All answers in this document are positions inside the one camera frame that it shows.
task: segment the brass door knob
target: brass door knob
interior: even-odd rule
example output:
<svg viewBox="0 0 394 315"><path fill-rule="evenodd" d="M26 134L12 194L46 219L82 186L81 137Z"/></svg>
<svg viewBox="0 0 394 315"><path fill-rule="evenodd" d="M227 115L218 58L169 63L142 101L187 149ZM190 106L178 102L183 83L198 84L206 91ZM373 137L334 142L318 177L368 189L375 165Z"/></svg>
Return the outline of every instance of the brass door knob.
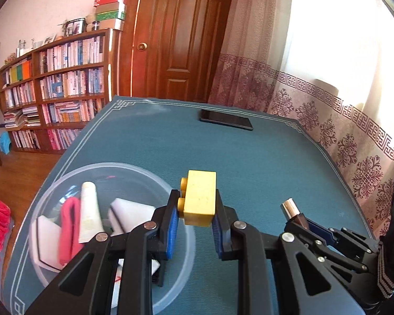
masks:
<svg viewBox="0 0 394 315"><path fill-rule="evenodd" d="M146 51L147 49L147 44L146 43L140 43L139 45L137 45L137 49L139 51Z"/></svg>

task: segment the pink wall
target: pink wall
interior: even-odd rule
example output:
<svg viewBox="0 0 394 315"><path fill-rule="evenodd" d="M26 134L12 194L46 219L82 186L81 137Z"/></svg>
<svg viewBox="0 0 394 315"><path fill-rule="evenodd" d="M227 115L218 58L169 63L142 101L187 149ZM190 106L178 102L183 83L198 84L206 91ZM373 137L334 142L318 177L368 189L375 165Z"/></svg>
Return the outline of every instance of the pink wall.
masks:
<svg viewBox="0 0 394 315"><path fill-rule="evenodd" d="M65 19L83 18L93 12L94 0L7 0L0 9L0 67L18 46L19 39L44 40L61 34Z"/></svg>

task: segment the yellow toy block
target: yellow toy block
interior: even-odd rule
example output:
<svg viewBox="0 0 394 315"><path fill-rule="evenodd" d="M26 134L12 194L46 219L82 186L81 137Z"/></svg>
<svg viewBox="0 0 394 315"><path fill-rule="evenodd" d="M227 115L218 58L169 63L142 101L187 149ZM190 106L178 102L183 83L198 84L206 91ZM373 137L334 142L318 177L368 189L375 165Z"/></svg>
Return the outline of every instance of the yellow toy block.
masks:
<svg viewBox="0 0 394 315"><path fill-rule="evenodd" d="M188 178L181 179L181 191L178 212L185 224L210 226L216 207L216 172L189 170Z"/></svg>

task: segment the blue stool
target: blue stool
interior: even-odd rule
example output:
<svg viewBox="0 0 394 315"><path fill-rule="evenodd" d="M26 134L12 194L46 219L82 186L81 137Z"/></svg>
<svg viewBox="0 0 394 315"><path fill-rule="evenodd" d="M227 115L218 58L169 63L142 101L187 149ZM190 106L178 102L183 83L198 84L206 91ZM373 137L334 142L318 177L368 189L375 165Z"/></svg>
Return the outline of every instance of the blue stool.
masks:
<svg viewBox="0 0 394 315"><path fill-rule="evenodd" d="M0 151L5 154L10 152L11 139L9 137L9 133L5 132L0 136Z"/></svg>

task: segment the metal screw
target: metal screw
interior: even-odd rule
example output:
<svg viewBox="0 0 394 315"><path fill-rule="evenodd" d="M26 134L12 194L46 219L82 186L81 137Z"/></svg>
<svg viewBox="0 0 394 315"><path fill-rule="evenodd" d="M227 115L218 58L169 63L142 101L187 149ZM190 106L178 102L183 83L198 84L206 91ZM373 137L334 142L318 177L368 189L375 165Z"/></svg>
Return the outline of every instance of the metal screw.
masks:
<svg viewBox="0 0 394 315"><path fill-rule="evenodd" d="M105 232L99 232L96 236L95 239L98 242L105 242L108 239L108 235Z"/></svg>
<svg viewBox="0 0 394 315"><path fill-rule="evenodd" d="M147 221L144 223L143 226L146 230L153 230L154 228L156 228L157 225L154 221Z"/></svg>
<svg viewBox="0 0 394 315"><path fill-rule="evenodd" d="M282 234L282 239L285 242L292 243L295 240L295 236L293 234L291 234L290 232L285 232Z"/></svg>
<svg viewBox="0 0 394 315"><path fill-rule="evenodd" d="M241 220L237 220L234 222L234 226L240 230L243 230L247 227L247 223Z"/></svg>

